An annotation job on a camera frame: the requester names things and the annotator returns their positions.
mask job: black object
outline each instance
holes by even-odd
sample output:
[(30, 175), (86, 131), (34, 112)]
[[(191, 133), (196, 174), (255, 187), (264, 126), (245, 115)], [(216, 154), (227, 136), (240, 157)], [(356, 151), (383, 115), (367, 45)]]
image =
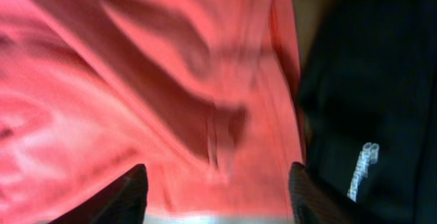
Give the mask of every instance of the black object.
[(144, 165), (136, 165), (85, 203), (50, 224), (142, 224), (147, 174)]
[(376, 143), (352, 204), (388, 223), (437, 223), (436, 77), (437, 0), (341, 0), (297, 97), (313, 133), (305, 171), (319, 191), (346, 196), (363, 146)]

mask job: red garment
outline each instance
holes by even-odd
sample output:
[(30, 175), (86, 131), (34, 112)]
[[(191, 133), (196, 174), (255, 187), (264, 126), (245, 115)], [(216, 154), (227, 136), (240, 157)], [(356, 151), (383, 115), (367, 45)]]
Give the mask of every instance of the red garment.
[(291, 0), (0, 0), (0, 223), (137, 163), (149, 214), (291, 217), (297, 54)]

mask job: pink fabric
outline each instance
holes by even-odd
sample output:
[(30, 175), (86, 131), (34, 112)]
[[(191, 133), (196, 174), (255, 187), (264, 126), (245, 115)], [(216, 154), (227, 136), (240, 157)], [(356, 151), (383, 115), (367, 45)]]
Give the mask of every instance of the pink fabric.
[(291, 0), (0, 0), (0, 223), (137, 163), (150, 214), (291, 217), (297, 59)]

